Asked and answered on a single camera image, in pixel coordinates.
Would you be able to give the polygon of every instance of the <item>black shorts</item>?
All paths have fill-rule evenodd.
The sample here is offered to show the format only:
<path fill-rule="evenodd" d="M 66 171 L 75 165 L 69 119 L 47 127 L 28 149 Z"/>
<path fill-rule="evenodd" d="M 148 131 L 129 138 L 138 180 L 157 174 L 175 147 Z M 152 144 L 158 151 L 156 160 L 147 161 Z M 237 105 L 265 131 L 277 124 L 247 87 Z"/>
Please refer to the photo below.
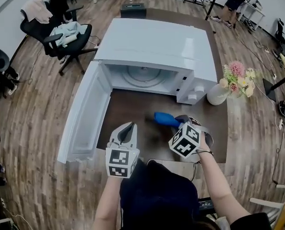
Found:
<path fill-rule="evenodd" d="M 238 7 L 243 3 L 243 0 L 227 0 L 225 5 L 232 11 L 237 10 Z"/>

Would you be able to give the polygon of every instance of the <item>white vase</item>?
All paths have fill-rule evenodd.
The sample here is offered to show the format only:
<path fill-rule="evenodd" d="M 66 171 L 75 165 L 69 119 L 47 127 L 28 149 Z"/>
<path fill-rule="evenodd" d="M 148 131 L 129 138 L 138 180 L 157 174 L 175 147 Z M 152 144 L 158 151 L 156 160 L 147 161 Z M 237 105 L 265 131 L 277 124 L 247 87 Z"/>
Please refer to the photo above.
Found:
<path fill-rule="evenodd" d="M 220 105 L 227 99 L 228 93 L 229 93 L 228 89 L 224 89 L 220 86 L 220 84 L 216 84 L 207 93 L 207 100 L 212 105 Z"/>

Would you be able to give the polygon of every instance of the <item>person's arm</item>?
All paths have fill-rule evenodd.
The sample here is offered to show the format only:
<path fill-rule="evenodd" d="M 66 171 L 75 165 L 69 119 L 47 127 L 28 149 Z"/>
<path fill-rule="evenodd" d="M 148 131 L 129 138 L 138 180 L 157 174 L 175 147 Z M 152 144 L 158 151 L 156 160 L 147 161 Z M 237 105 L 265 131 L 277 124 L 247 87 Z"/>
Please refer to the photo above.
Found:
<path fill-rule="evenodd" d="M 205 143 L 204 133 L 201 136 L 201 148 L 209 150 L 208 145 Z M 199 156 L 207 189 L 214 203 L 216 213 L 220 217 L 225 216 L 229 224 L 232 224 L 241 217 L 250 215 L 233 196 L 228 182 L 213 155 L 208 152 L 202 152 L 199 153 Z"/>
<path fill-rule="evenodd" d="M 121 181 L 118 177 L 108 177 L 95 213 L 92 230 L 115 230 Z"/>

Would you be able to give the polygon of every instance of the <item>flower bouquet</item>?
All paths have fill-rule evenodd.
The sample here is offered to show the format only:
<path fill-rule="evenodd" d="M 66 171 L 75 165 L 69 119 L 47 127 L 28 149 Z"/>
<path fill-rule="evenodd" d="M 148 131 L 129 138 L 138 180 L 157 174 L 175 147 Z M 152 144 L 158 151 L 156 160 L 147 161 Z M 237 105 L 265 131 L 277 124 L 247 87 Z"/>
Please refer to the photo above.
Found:
<path fill-rule="evenodd" d="M 254 69 L 245 70 L 241 62 L 233 61 L 223 66 L 223 76 L 219 84 L 227 90 L 226 95 L 237 97 L 253 95 L 255 88 L 253 80 L 256 78 Z"/>

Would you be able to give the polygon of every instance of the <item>blue sponge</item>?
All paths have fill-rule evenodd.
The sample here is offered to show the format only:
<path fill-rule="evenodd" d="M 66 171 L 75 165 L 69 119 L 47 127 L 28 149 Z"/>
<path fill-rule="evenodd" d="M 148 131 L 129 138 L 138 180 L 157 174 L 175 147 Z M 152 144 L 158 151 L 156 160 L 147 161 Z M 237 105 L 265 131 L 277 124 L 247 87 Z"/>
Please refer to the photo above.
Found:
<path fill-rule="evenodd" d="M 154 121 L 160 125 L 167 125 L 178 128 L 180 126 L 180 122 L 177 121 L 171 114 L 168 113 L 154 113 Z"/>

